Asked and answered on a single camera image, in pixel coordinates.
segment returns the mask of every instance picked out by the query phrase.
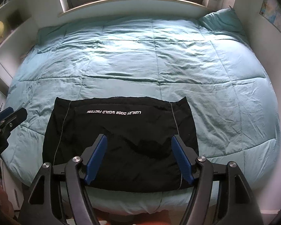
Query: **white wall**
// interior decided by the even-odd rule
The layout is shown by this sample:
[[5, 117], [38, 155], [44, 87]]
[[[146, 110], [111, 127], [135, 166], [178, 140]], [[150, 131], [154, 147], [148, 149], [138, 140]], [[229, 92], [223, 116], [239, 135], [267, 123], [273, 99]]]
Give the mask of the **white wall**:
[[55, 24], [57, 16], [63, 13], [59, 0], [27, 0], [27, 3], [39, 28]]
[[[243, 23], [251, 48], [273, 84], [281, 125], [281, 33], [259, 15], [262, 2], [263, 0], [235, 0], [234, 9]], [[281, 150], [274, 173], [258, 200], [261, 209], [281, 208]]]

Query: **person's hand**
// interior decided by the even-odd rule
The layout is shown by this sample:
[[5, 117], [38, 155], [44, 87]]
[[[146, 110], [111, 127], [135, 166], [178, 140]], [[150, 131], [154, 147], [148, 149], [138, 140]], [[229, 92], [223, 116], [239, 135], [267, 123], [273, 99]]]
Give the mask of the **person's hand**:
[[8, 200], [7, 193], [0, 185], [0, 210], [7, 216], [13, 218], [14, 217], [14, 210], [13, 205]]

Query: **poster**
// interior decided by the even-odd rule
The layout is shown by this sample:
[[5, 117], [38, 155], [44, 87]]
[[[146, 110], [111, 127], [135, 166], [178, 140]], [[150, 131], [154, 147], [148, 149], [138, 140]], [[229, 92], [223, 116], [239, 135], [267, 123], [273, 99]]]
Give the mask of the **poster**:
[[259, 13], [281, 33], [281, 7], [277, 0], [263, 0]]

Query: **window sill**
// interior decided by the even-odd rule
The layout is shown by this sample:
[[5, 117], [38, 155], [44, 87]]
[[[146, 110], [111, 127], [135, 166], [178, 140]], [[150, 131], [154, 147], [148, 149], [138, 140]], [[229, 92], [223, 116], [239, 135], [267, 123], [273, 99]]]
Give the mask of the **window sill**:
[[[67, 15], [67, 14], [70, 14], [70, 13], [75, 12], [75, 11], [79, 11], [79, 10], [87, 8], [87, 7], [92, 7], [92, 6], [95, 6], [95, 5], [109, 3], [109, 2], [116, 2], [116, 1], [130, 1], [130, 0], [100, 0], [100, 1], [96, 1], [96, 2], [90, 2], [90, 3], [83, 4], [81, 6], [69, 9], [69, 10], [59, 14], [58, 17], [59, 18], [63, 17], [65, 15]], [[181, 3], [181, 4], [186, 4], [186, 5], [191, 5], [191, 6], [199, 7], [199, 8], [202, 8], [202, 9], [208, 11], [208, 12], [212, 12], [213, 11], [212, 9], [210, 9], [208, 7], [205, 7], [205, 6], [200, 5], [198, 3], [186, 1], [186, 0], [158, 0], [158, 1], [169, 1], [169, 2]]]

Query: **bookshelf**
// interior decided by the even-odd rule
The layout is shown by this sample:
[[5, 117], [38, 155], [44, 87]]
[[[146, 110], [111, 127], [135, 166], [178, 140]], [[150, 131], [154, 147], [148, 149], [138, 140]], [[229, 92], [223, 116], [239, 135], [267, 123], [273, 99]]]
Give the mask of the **bookshelf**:
[[9, 87], [10, 78], [21, 65], [21, 56], [36, 41], [38, 26], [32, 18], [27, 0], [4, 0], [0, 6], [0, 21], [4, 24], [0, 41], [0, 79], [4, 79], [4, 84]]

